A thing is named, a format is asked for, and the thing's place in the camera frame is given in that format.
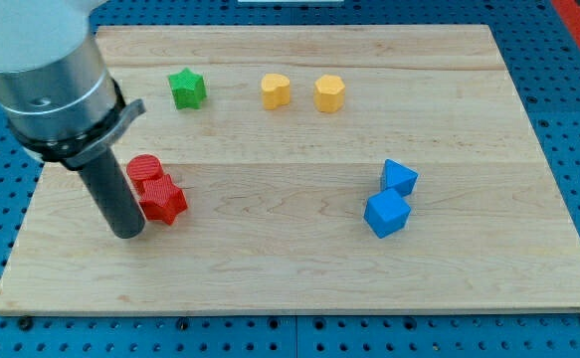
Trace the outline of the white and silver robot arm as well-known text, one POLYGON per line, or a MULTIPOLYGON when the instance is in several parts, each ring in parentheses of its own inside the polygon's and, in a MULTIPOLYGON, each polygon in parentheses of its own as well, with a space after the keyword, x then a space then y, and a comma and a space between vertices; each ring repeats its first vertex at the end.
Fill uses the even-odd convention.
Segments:
POLYGON ((0 0, 0 106, 34 158, 79 173, 112 231, 145 220, 112 145, 145 111, 125 101, 97 46, 97 1, 0 0))

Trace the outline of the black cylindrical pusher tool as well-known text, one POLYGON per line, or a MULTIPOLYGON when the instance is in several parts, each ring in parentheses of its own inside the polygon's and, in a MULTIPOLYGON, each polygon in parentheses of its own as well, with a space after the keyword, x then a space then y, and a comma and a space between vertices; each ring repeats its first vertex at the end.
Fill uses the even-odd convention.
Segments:
POLYGON ((110 149, 83 165, 78 173, 118 238, 130 239, 142 232, 145 219, 110 149))

